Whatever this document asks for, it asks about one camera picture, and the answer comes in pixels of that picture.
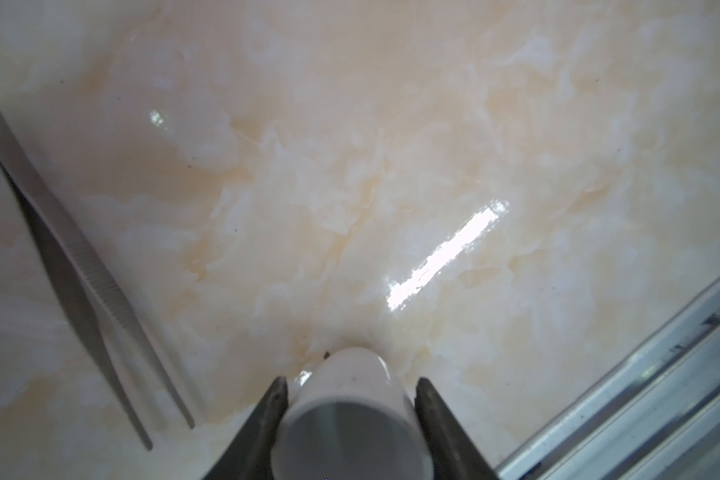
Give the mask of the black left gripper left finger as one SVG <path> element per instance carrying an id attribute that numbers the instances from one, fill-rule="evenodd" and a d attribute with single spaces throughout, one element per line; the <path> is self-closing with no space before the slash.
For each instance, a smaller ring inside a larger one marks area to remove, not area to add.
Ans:
<path id="1" fill-rule="evenodd" d="M 279 376 L 222 453 L 205 480 L 273 480 L 271 452 L 288 408 L 288 381 Z"/>

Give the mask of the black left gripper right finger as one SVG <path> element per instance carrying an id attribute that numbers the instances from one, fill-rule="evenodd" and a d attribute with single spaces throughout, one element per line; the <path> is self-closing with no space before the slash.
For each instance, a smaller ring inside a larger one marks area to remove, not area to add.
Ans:
<path id="1" fill-rule="evenodd" d="M 434 384 L 420 377 L 415 412 L 432 458 L 434 480 L 498 480 Z"/>

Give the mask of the small round glass dish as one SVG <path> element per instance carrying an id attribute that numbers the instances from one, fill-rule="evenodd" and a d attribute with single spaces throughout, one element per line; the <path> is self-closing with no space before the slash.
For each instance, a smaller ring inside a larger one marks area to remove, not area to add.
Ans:
<path id="1" fill-rule="evenodd" d="M 271 451 L 276 479 L 431 479 L 410 397 L 373 351 L 332 353 L 294 395 Z"/>

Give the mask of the metal tweezers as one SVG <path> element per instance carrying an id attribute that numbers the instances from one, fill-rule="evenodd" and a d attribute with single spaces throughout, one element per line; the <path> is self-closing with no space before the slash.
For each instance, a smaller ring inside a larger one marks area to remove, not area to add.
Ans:
<path id="1" fill-rule="evenodd" d="M 163 383 L 190 428 L 195 420 L 135 310 L 71 215 L 42 180 L 0 111 L 0 169 L 20 207 L 73 332 L 112 389 L 147 450 L 153 443 L 106 348 L 100 320 L 117 323 Z"/>

